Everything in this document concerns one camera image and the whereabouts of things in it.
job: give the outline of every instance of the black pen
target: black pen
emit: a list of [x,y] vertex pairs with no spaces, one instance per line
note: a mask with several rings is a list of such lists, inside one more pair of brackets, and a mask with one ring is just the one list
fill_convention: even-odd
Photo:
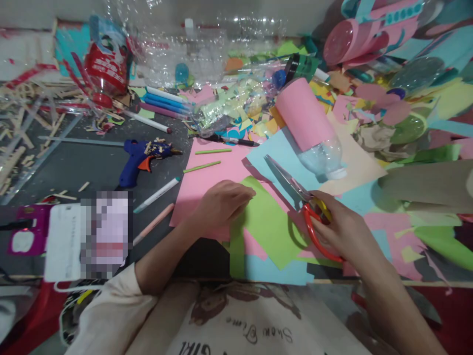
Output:
[[239,145],[245,145],[245,146],[252,146],[256,147],[259,146],[259,143],[248,141],[248,140],[242,140],[238,138],[230,138],[230,137],[222,137],[216,134],[211,135],[210,137],[204,138],[200,137],[206,141],[211,141],[211,142],[221,142],[221,143],[233,143],[233,144],[239,144]]

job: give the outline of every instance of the red plastic bottle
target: red plastic bottle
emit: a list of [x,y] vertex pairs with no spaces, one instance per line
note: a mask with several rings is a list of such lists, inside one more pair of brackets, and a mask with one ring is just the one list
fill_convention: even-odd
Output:
[[126,93],[128,48],[125,35],[111,21],[90,17],[92,45],[85,57],[85,70],[94,85],[92,101],[112,108],[112,98]]

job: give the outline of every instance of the scissors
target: scissors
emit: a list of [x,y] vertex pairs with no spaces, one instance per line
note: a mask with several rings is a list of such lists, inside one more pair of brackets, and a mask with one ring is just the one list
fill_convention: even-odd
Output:
[[304,201],[304,206],[302,207],[302,213],[304,215],[305,224],[307,226],[307,230],[309,232],[310,239],[315,244],[317,249],[329,260],[336,261],[339,263],[343,263],[345,260],[340,256],[331,254],[328,250],[326,250],[323,245],[320,243],[317,235],[315,234],[314,227],[312,225],[312,221],[310,217],[315,218],[319,222],[322,223],[322,218],[315,213],[314,207],[317,205],[320,210],[322,211],[323,215],[328,219],[328,221],[332,221],[332,214],[328,210],[327,206],[325,206],[324,202],[315,198],[310,192],[308,192],[302,185],[300,185],[296,179],[294,179],[282,166],[279,165],[273,158],[271,158],[268,154],[265,156],[266,160],[270,162],[276,170],[281,174],[281,176],[291,185],[291,187],[295,190],[298,196]]

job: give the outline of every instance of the hand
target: hand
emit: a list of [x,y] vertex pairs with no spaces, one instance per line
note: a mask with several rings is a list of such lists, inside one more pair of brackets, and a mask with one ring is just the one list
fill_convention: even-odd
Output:
[[322,191],[311,193],[325,203],[333,218],[328,225],[312,218],[318,236],[329,242],[361,276],[376,268],[386,267],[391,270],[391,264],[384,257],[363,217],[337,201],[332,195]]
[[242,213],[255,195],[250,187],[223,180],[205,193],[189,220],[203,233],[223,227]]

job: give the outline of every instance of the scissors blade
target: scissors blade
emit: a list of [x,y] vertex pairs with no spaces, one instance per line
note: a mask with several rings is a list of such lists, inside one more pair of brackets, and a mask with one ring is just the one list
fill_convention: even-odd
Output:
[[269,154],[266,154],[265,158],[274,165],[274,167],[279,171],[281,176],[291,185],[291,187],[297,192],[301,200],[309,202],[312,199],[312,195],[304,189],[296,179],[294,179],[291,174],[289,174],[280,164],[275,161]]

